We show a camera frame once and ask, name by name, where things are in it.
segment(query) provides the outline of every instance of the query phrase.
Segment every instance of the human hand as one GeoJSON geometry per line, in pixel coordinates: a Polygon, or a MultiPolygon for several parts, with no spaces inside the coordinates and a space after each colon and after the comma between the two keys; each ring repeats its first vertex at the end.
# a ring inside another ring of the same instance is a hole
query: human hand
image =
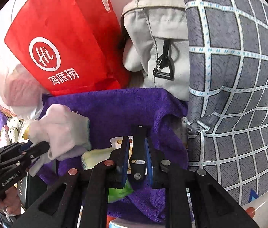
{"type": "Polygon", "coordinates": [[[4,200],[0,199],[0,212],[6,212],[9,215],[16,216],[21,213],[21,201],[18,196],[18,191],[15,186],[10,187],[5,191],[6,198],[4,200]]]}

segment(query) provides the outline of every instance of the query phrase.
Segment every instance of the gray plaid cloth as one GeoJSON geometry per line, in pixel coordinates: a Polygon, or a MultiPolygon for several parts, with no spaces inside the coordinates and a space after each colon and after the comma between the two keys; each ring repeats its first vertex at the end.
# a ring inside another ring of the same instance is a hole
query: gray plaid cloth
{"type": "Polygon", "coordinates": [[[268,6],[185,0],[190,51],[189,166],[240,205],[268,191],[268,6]]]}

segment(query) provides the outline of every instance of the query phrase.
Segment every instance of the qr code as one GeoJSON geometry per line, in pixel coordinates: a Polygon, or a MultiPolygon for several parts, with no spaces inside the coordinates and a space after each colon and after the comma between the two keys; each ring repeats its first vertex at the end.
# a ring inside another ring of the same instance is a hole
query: qr code
{"type": "Polygon", "coordinates": [[[105,6],[107,12],[111,10],[108,0],[102,0],[102,3],[105,6]]]}

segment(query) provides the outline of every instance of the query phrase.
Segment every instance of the metal screw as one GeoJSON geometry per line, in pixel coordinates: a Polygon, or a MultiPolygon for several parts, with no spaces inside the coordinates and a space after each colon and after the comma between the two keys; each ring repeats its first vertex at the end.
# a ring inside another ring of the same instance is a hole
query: metal screw
{"type": "Polygon", "coordinates": [[[69,171],[68,171],[69,175],[71,175],[71,176],[76,175],[76,174],[77,174],[77,172],[78,172],[78,170],[77,170],[77,169],[75,169],[75,168],[69,169],[69,171]]]}
{"type": "Polygon", "coordinates": [[[134,174],[134,179],[139,180],[141,178],[141,175],[139,173],[134,174]]]}
{"type": "Polygon", "coordinates": [[[205,176],[207,174],[207,172],[204,169],[198,169],[197,174],[200,176],[205,176]]]}
{"type": "Polygon", "coordinates": [[[108,159],[108,160],[105,161],[105,165],[106,166],[111,166],[113,164],[114,164],[114,161],[113,160],[108,159]]]}
{"type": "Polygon", "coordinates": [[[164,165],[164,166],[169,166],[171,164],[171,161],[168,160],[168,159],[164,159],[161,161],[161,164],[164,165]]]}

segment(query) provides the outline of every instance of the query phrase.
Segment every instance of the hi logo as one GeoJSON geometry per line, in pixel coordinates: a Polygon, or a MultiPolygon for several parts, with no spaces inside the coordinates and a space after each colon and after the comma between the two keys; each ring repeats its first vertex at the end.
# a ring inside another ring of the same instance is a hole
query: hi logo
{"type": "Polygon", "coordinates": [[[54,72],[60,68],[60,54],[48,39],[34,38],[29,44],[29,53],[34,63],[45,71],[54,72]]]}

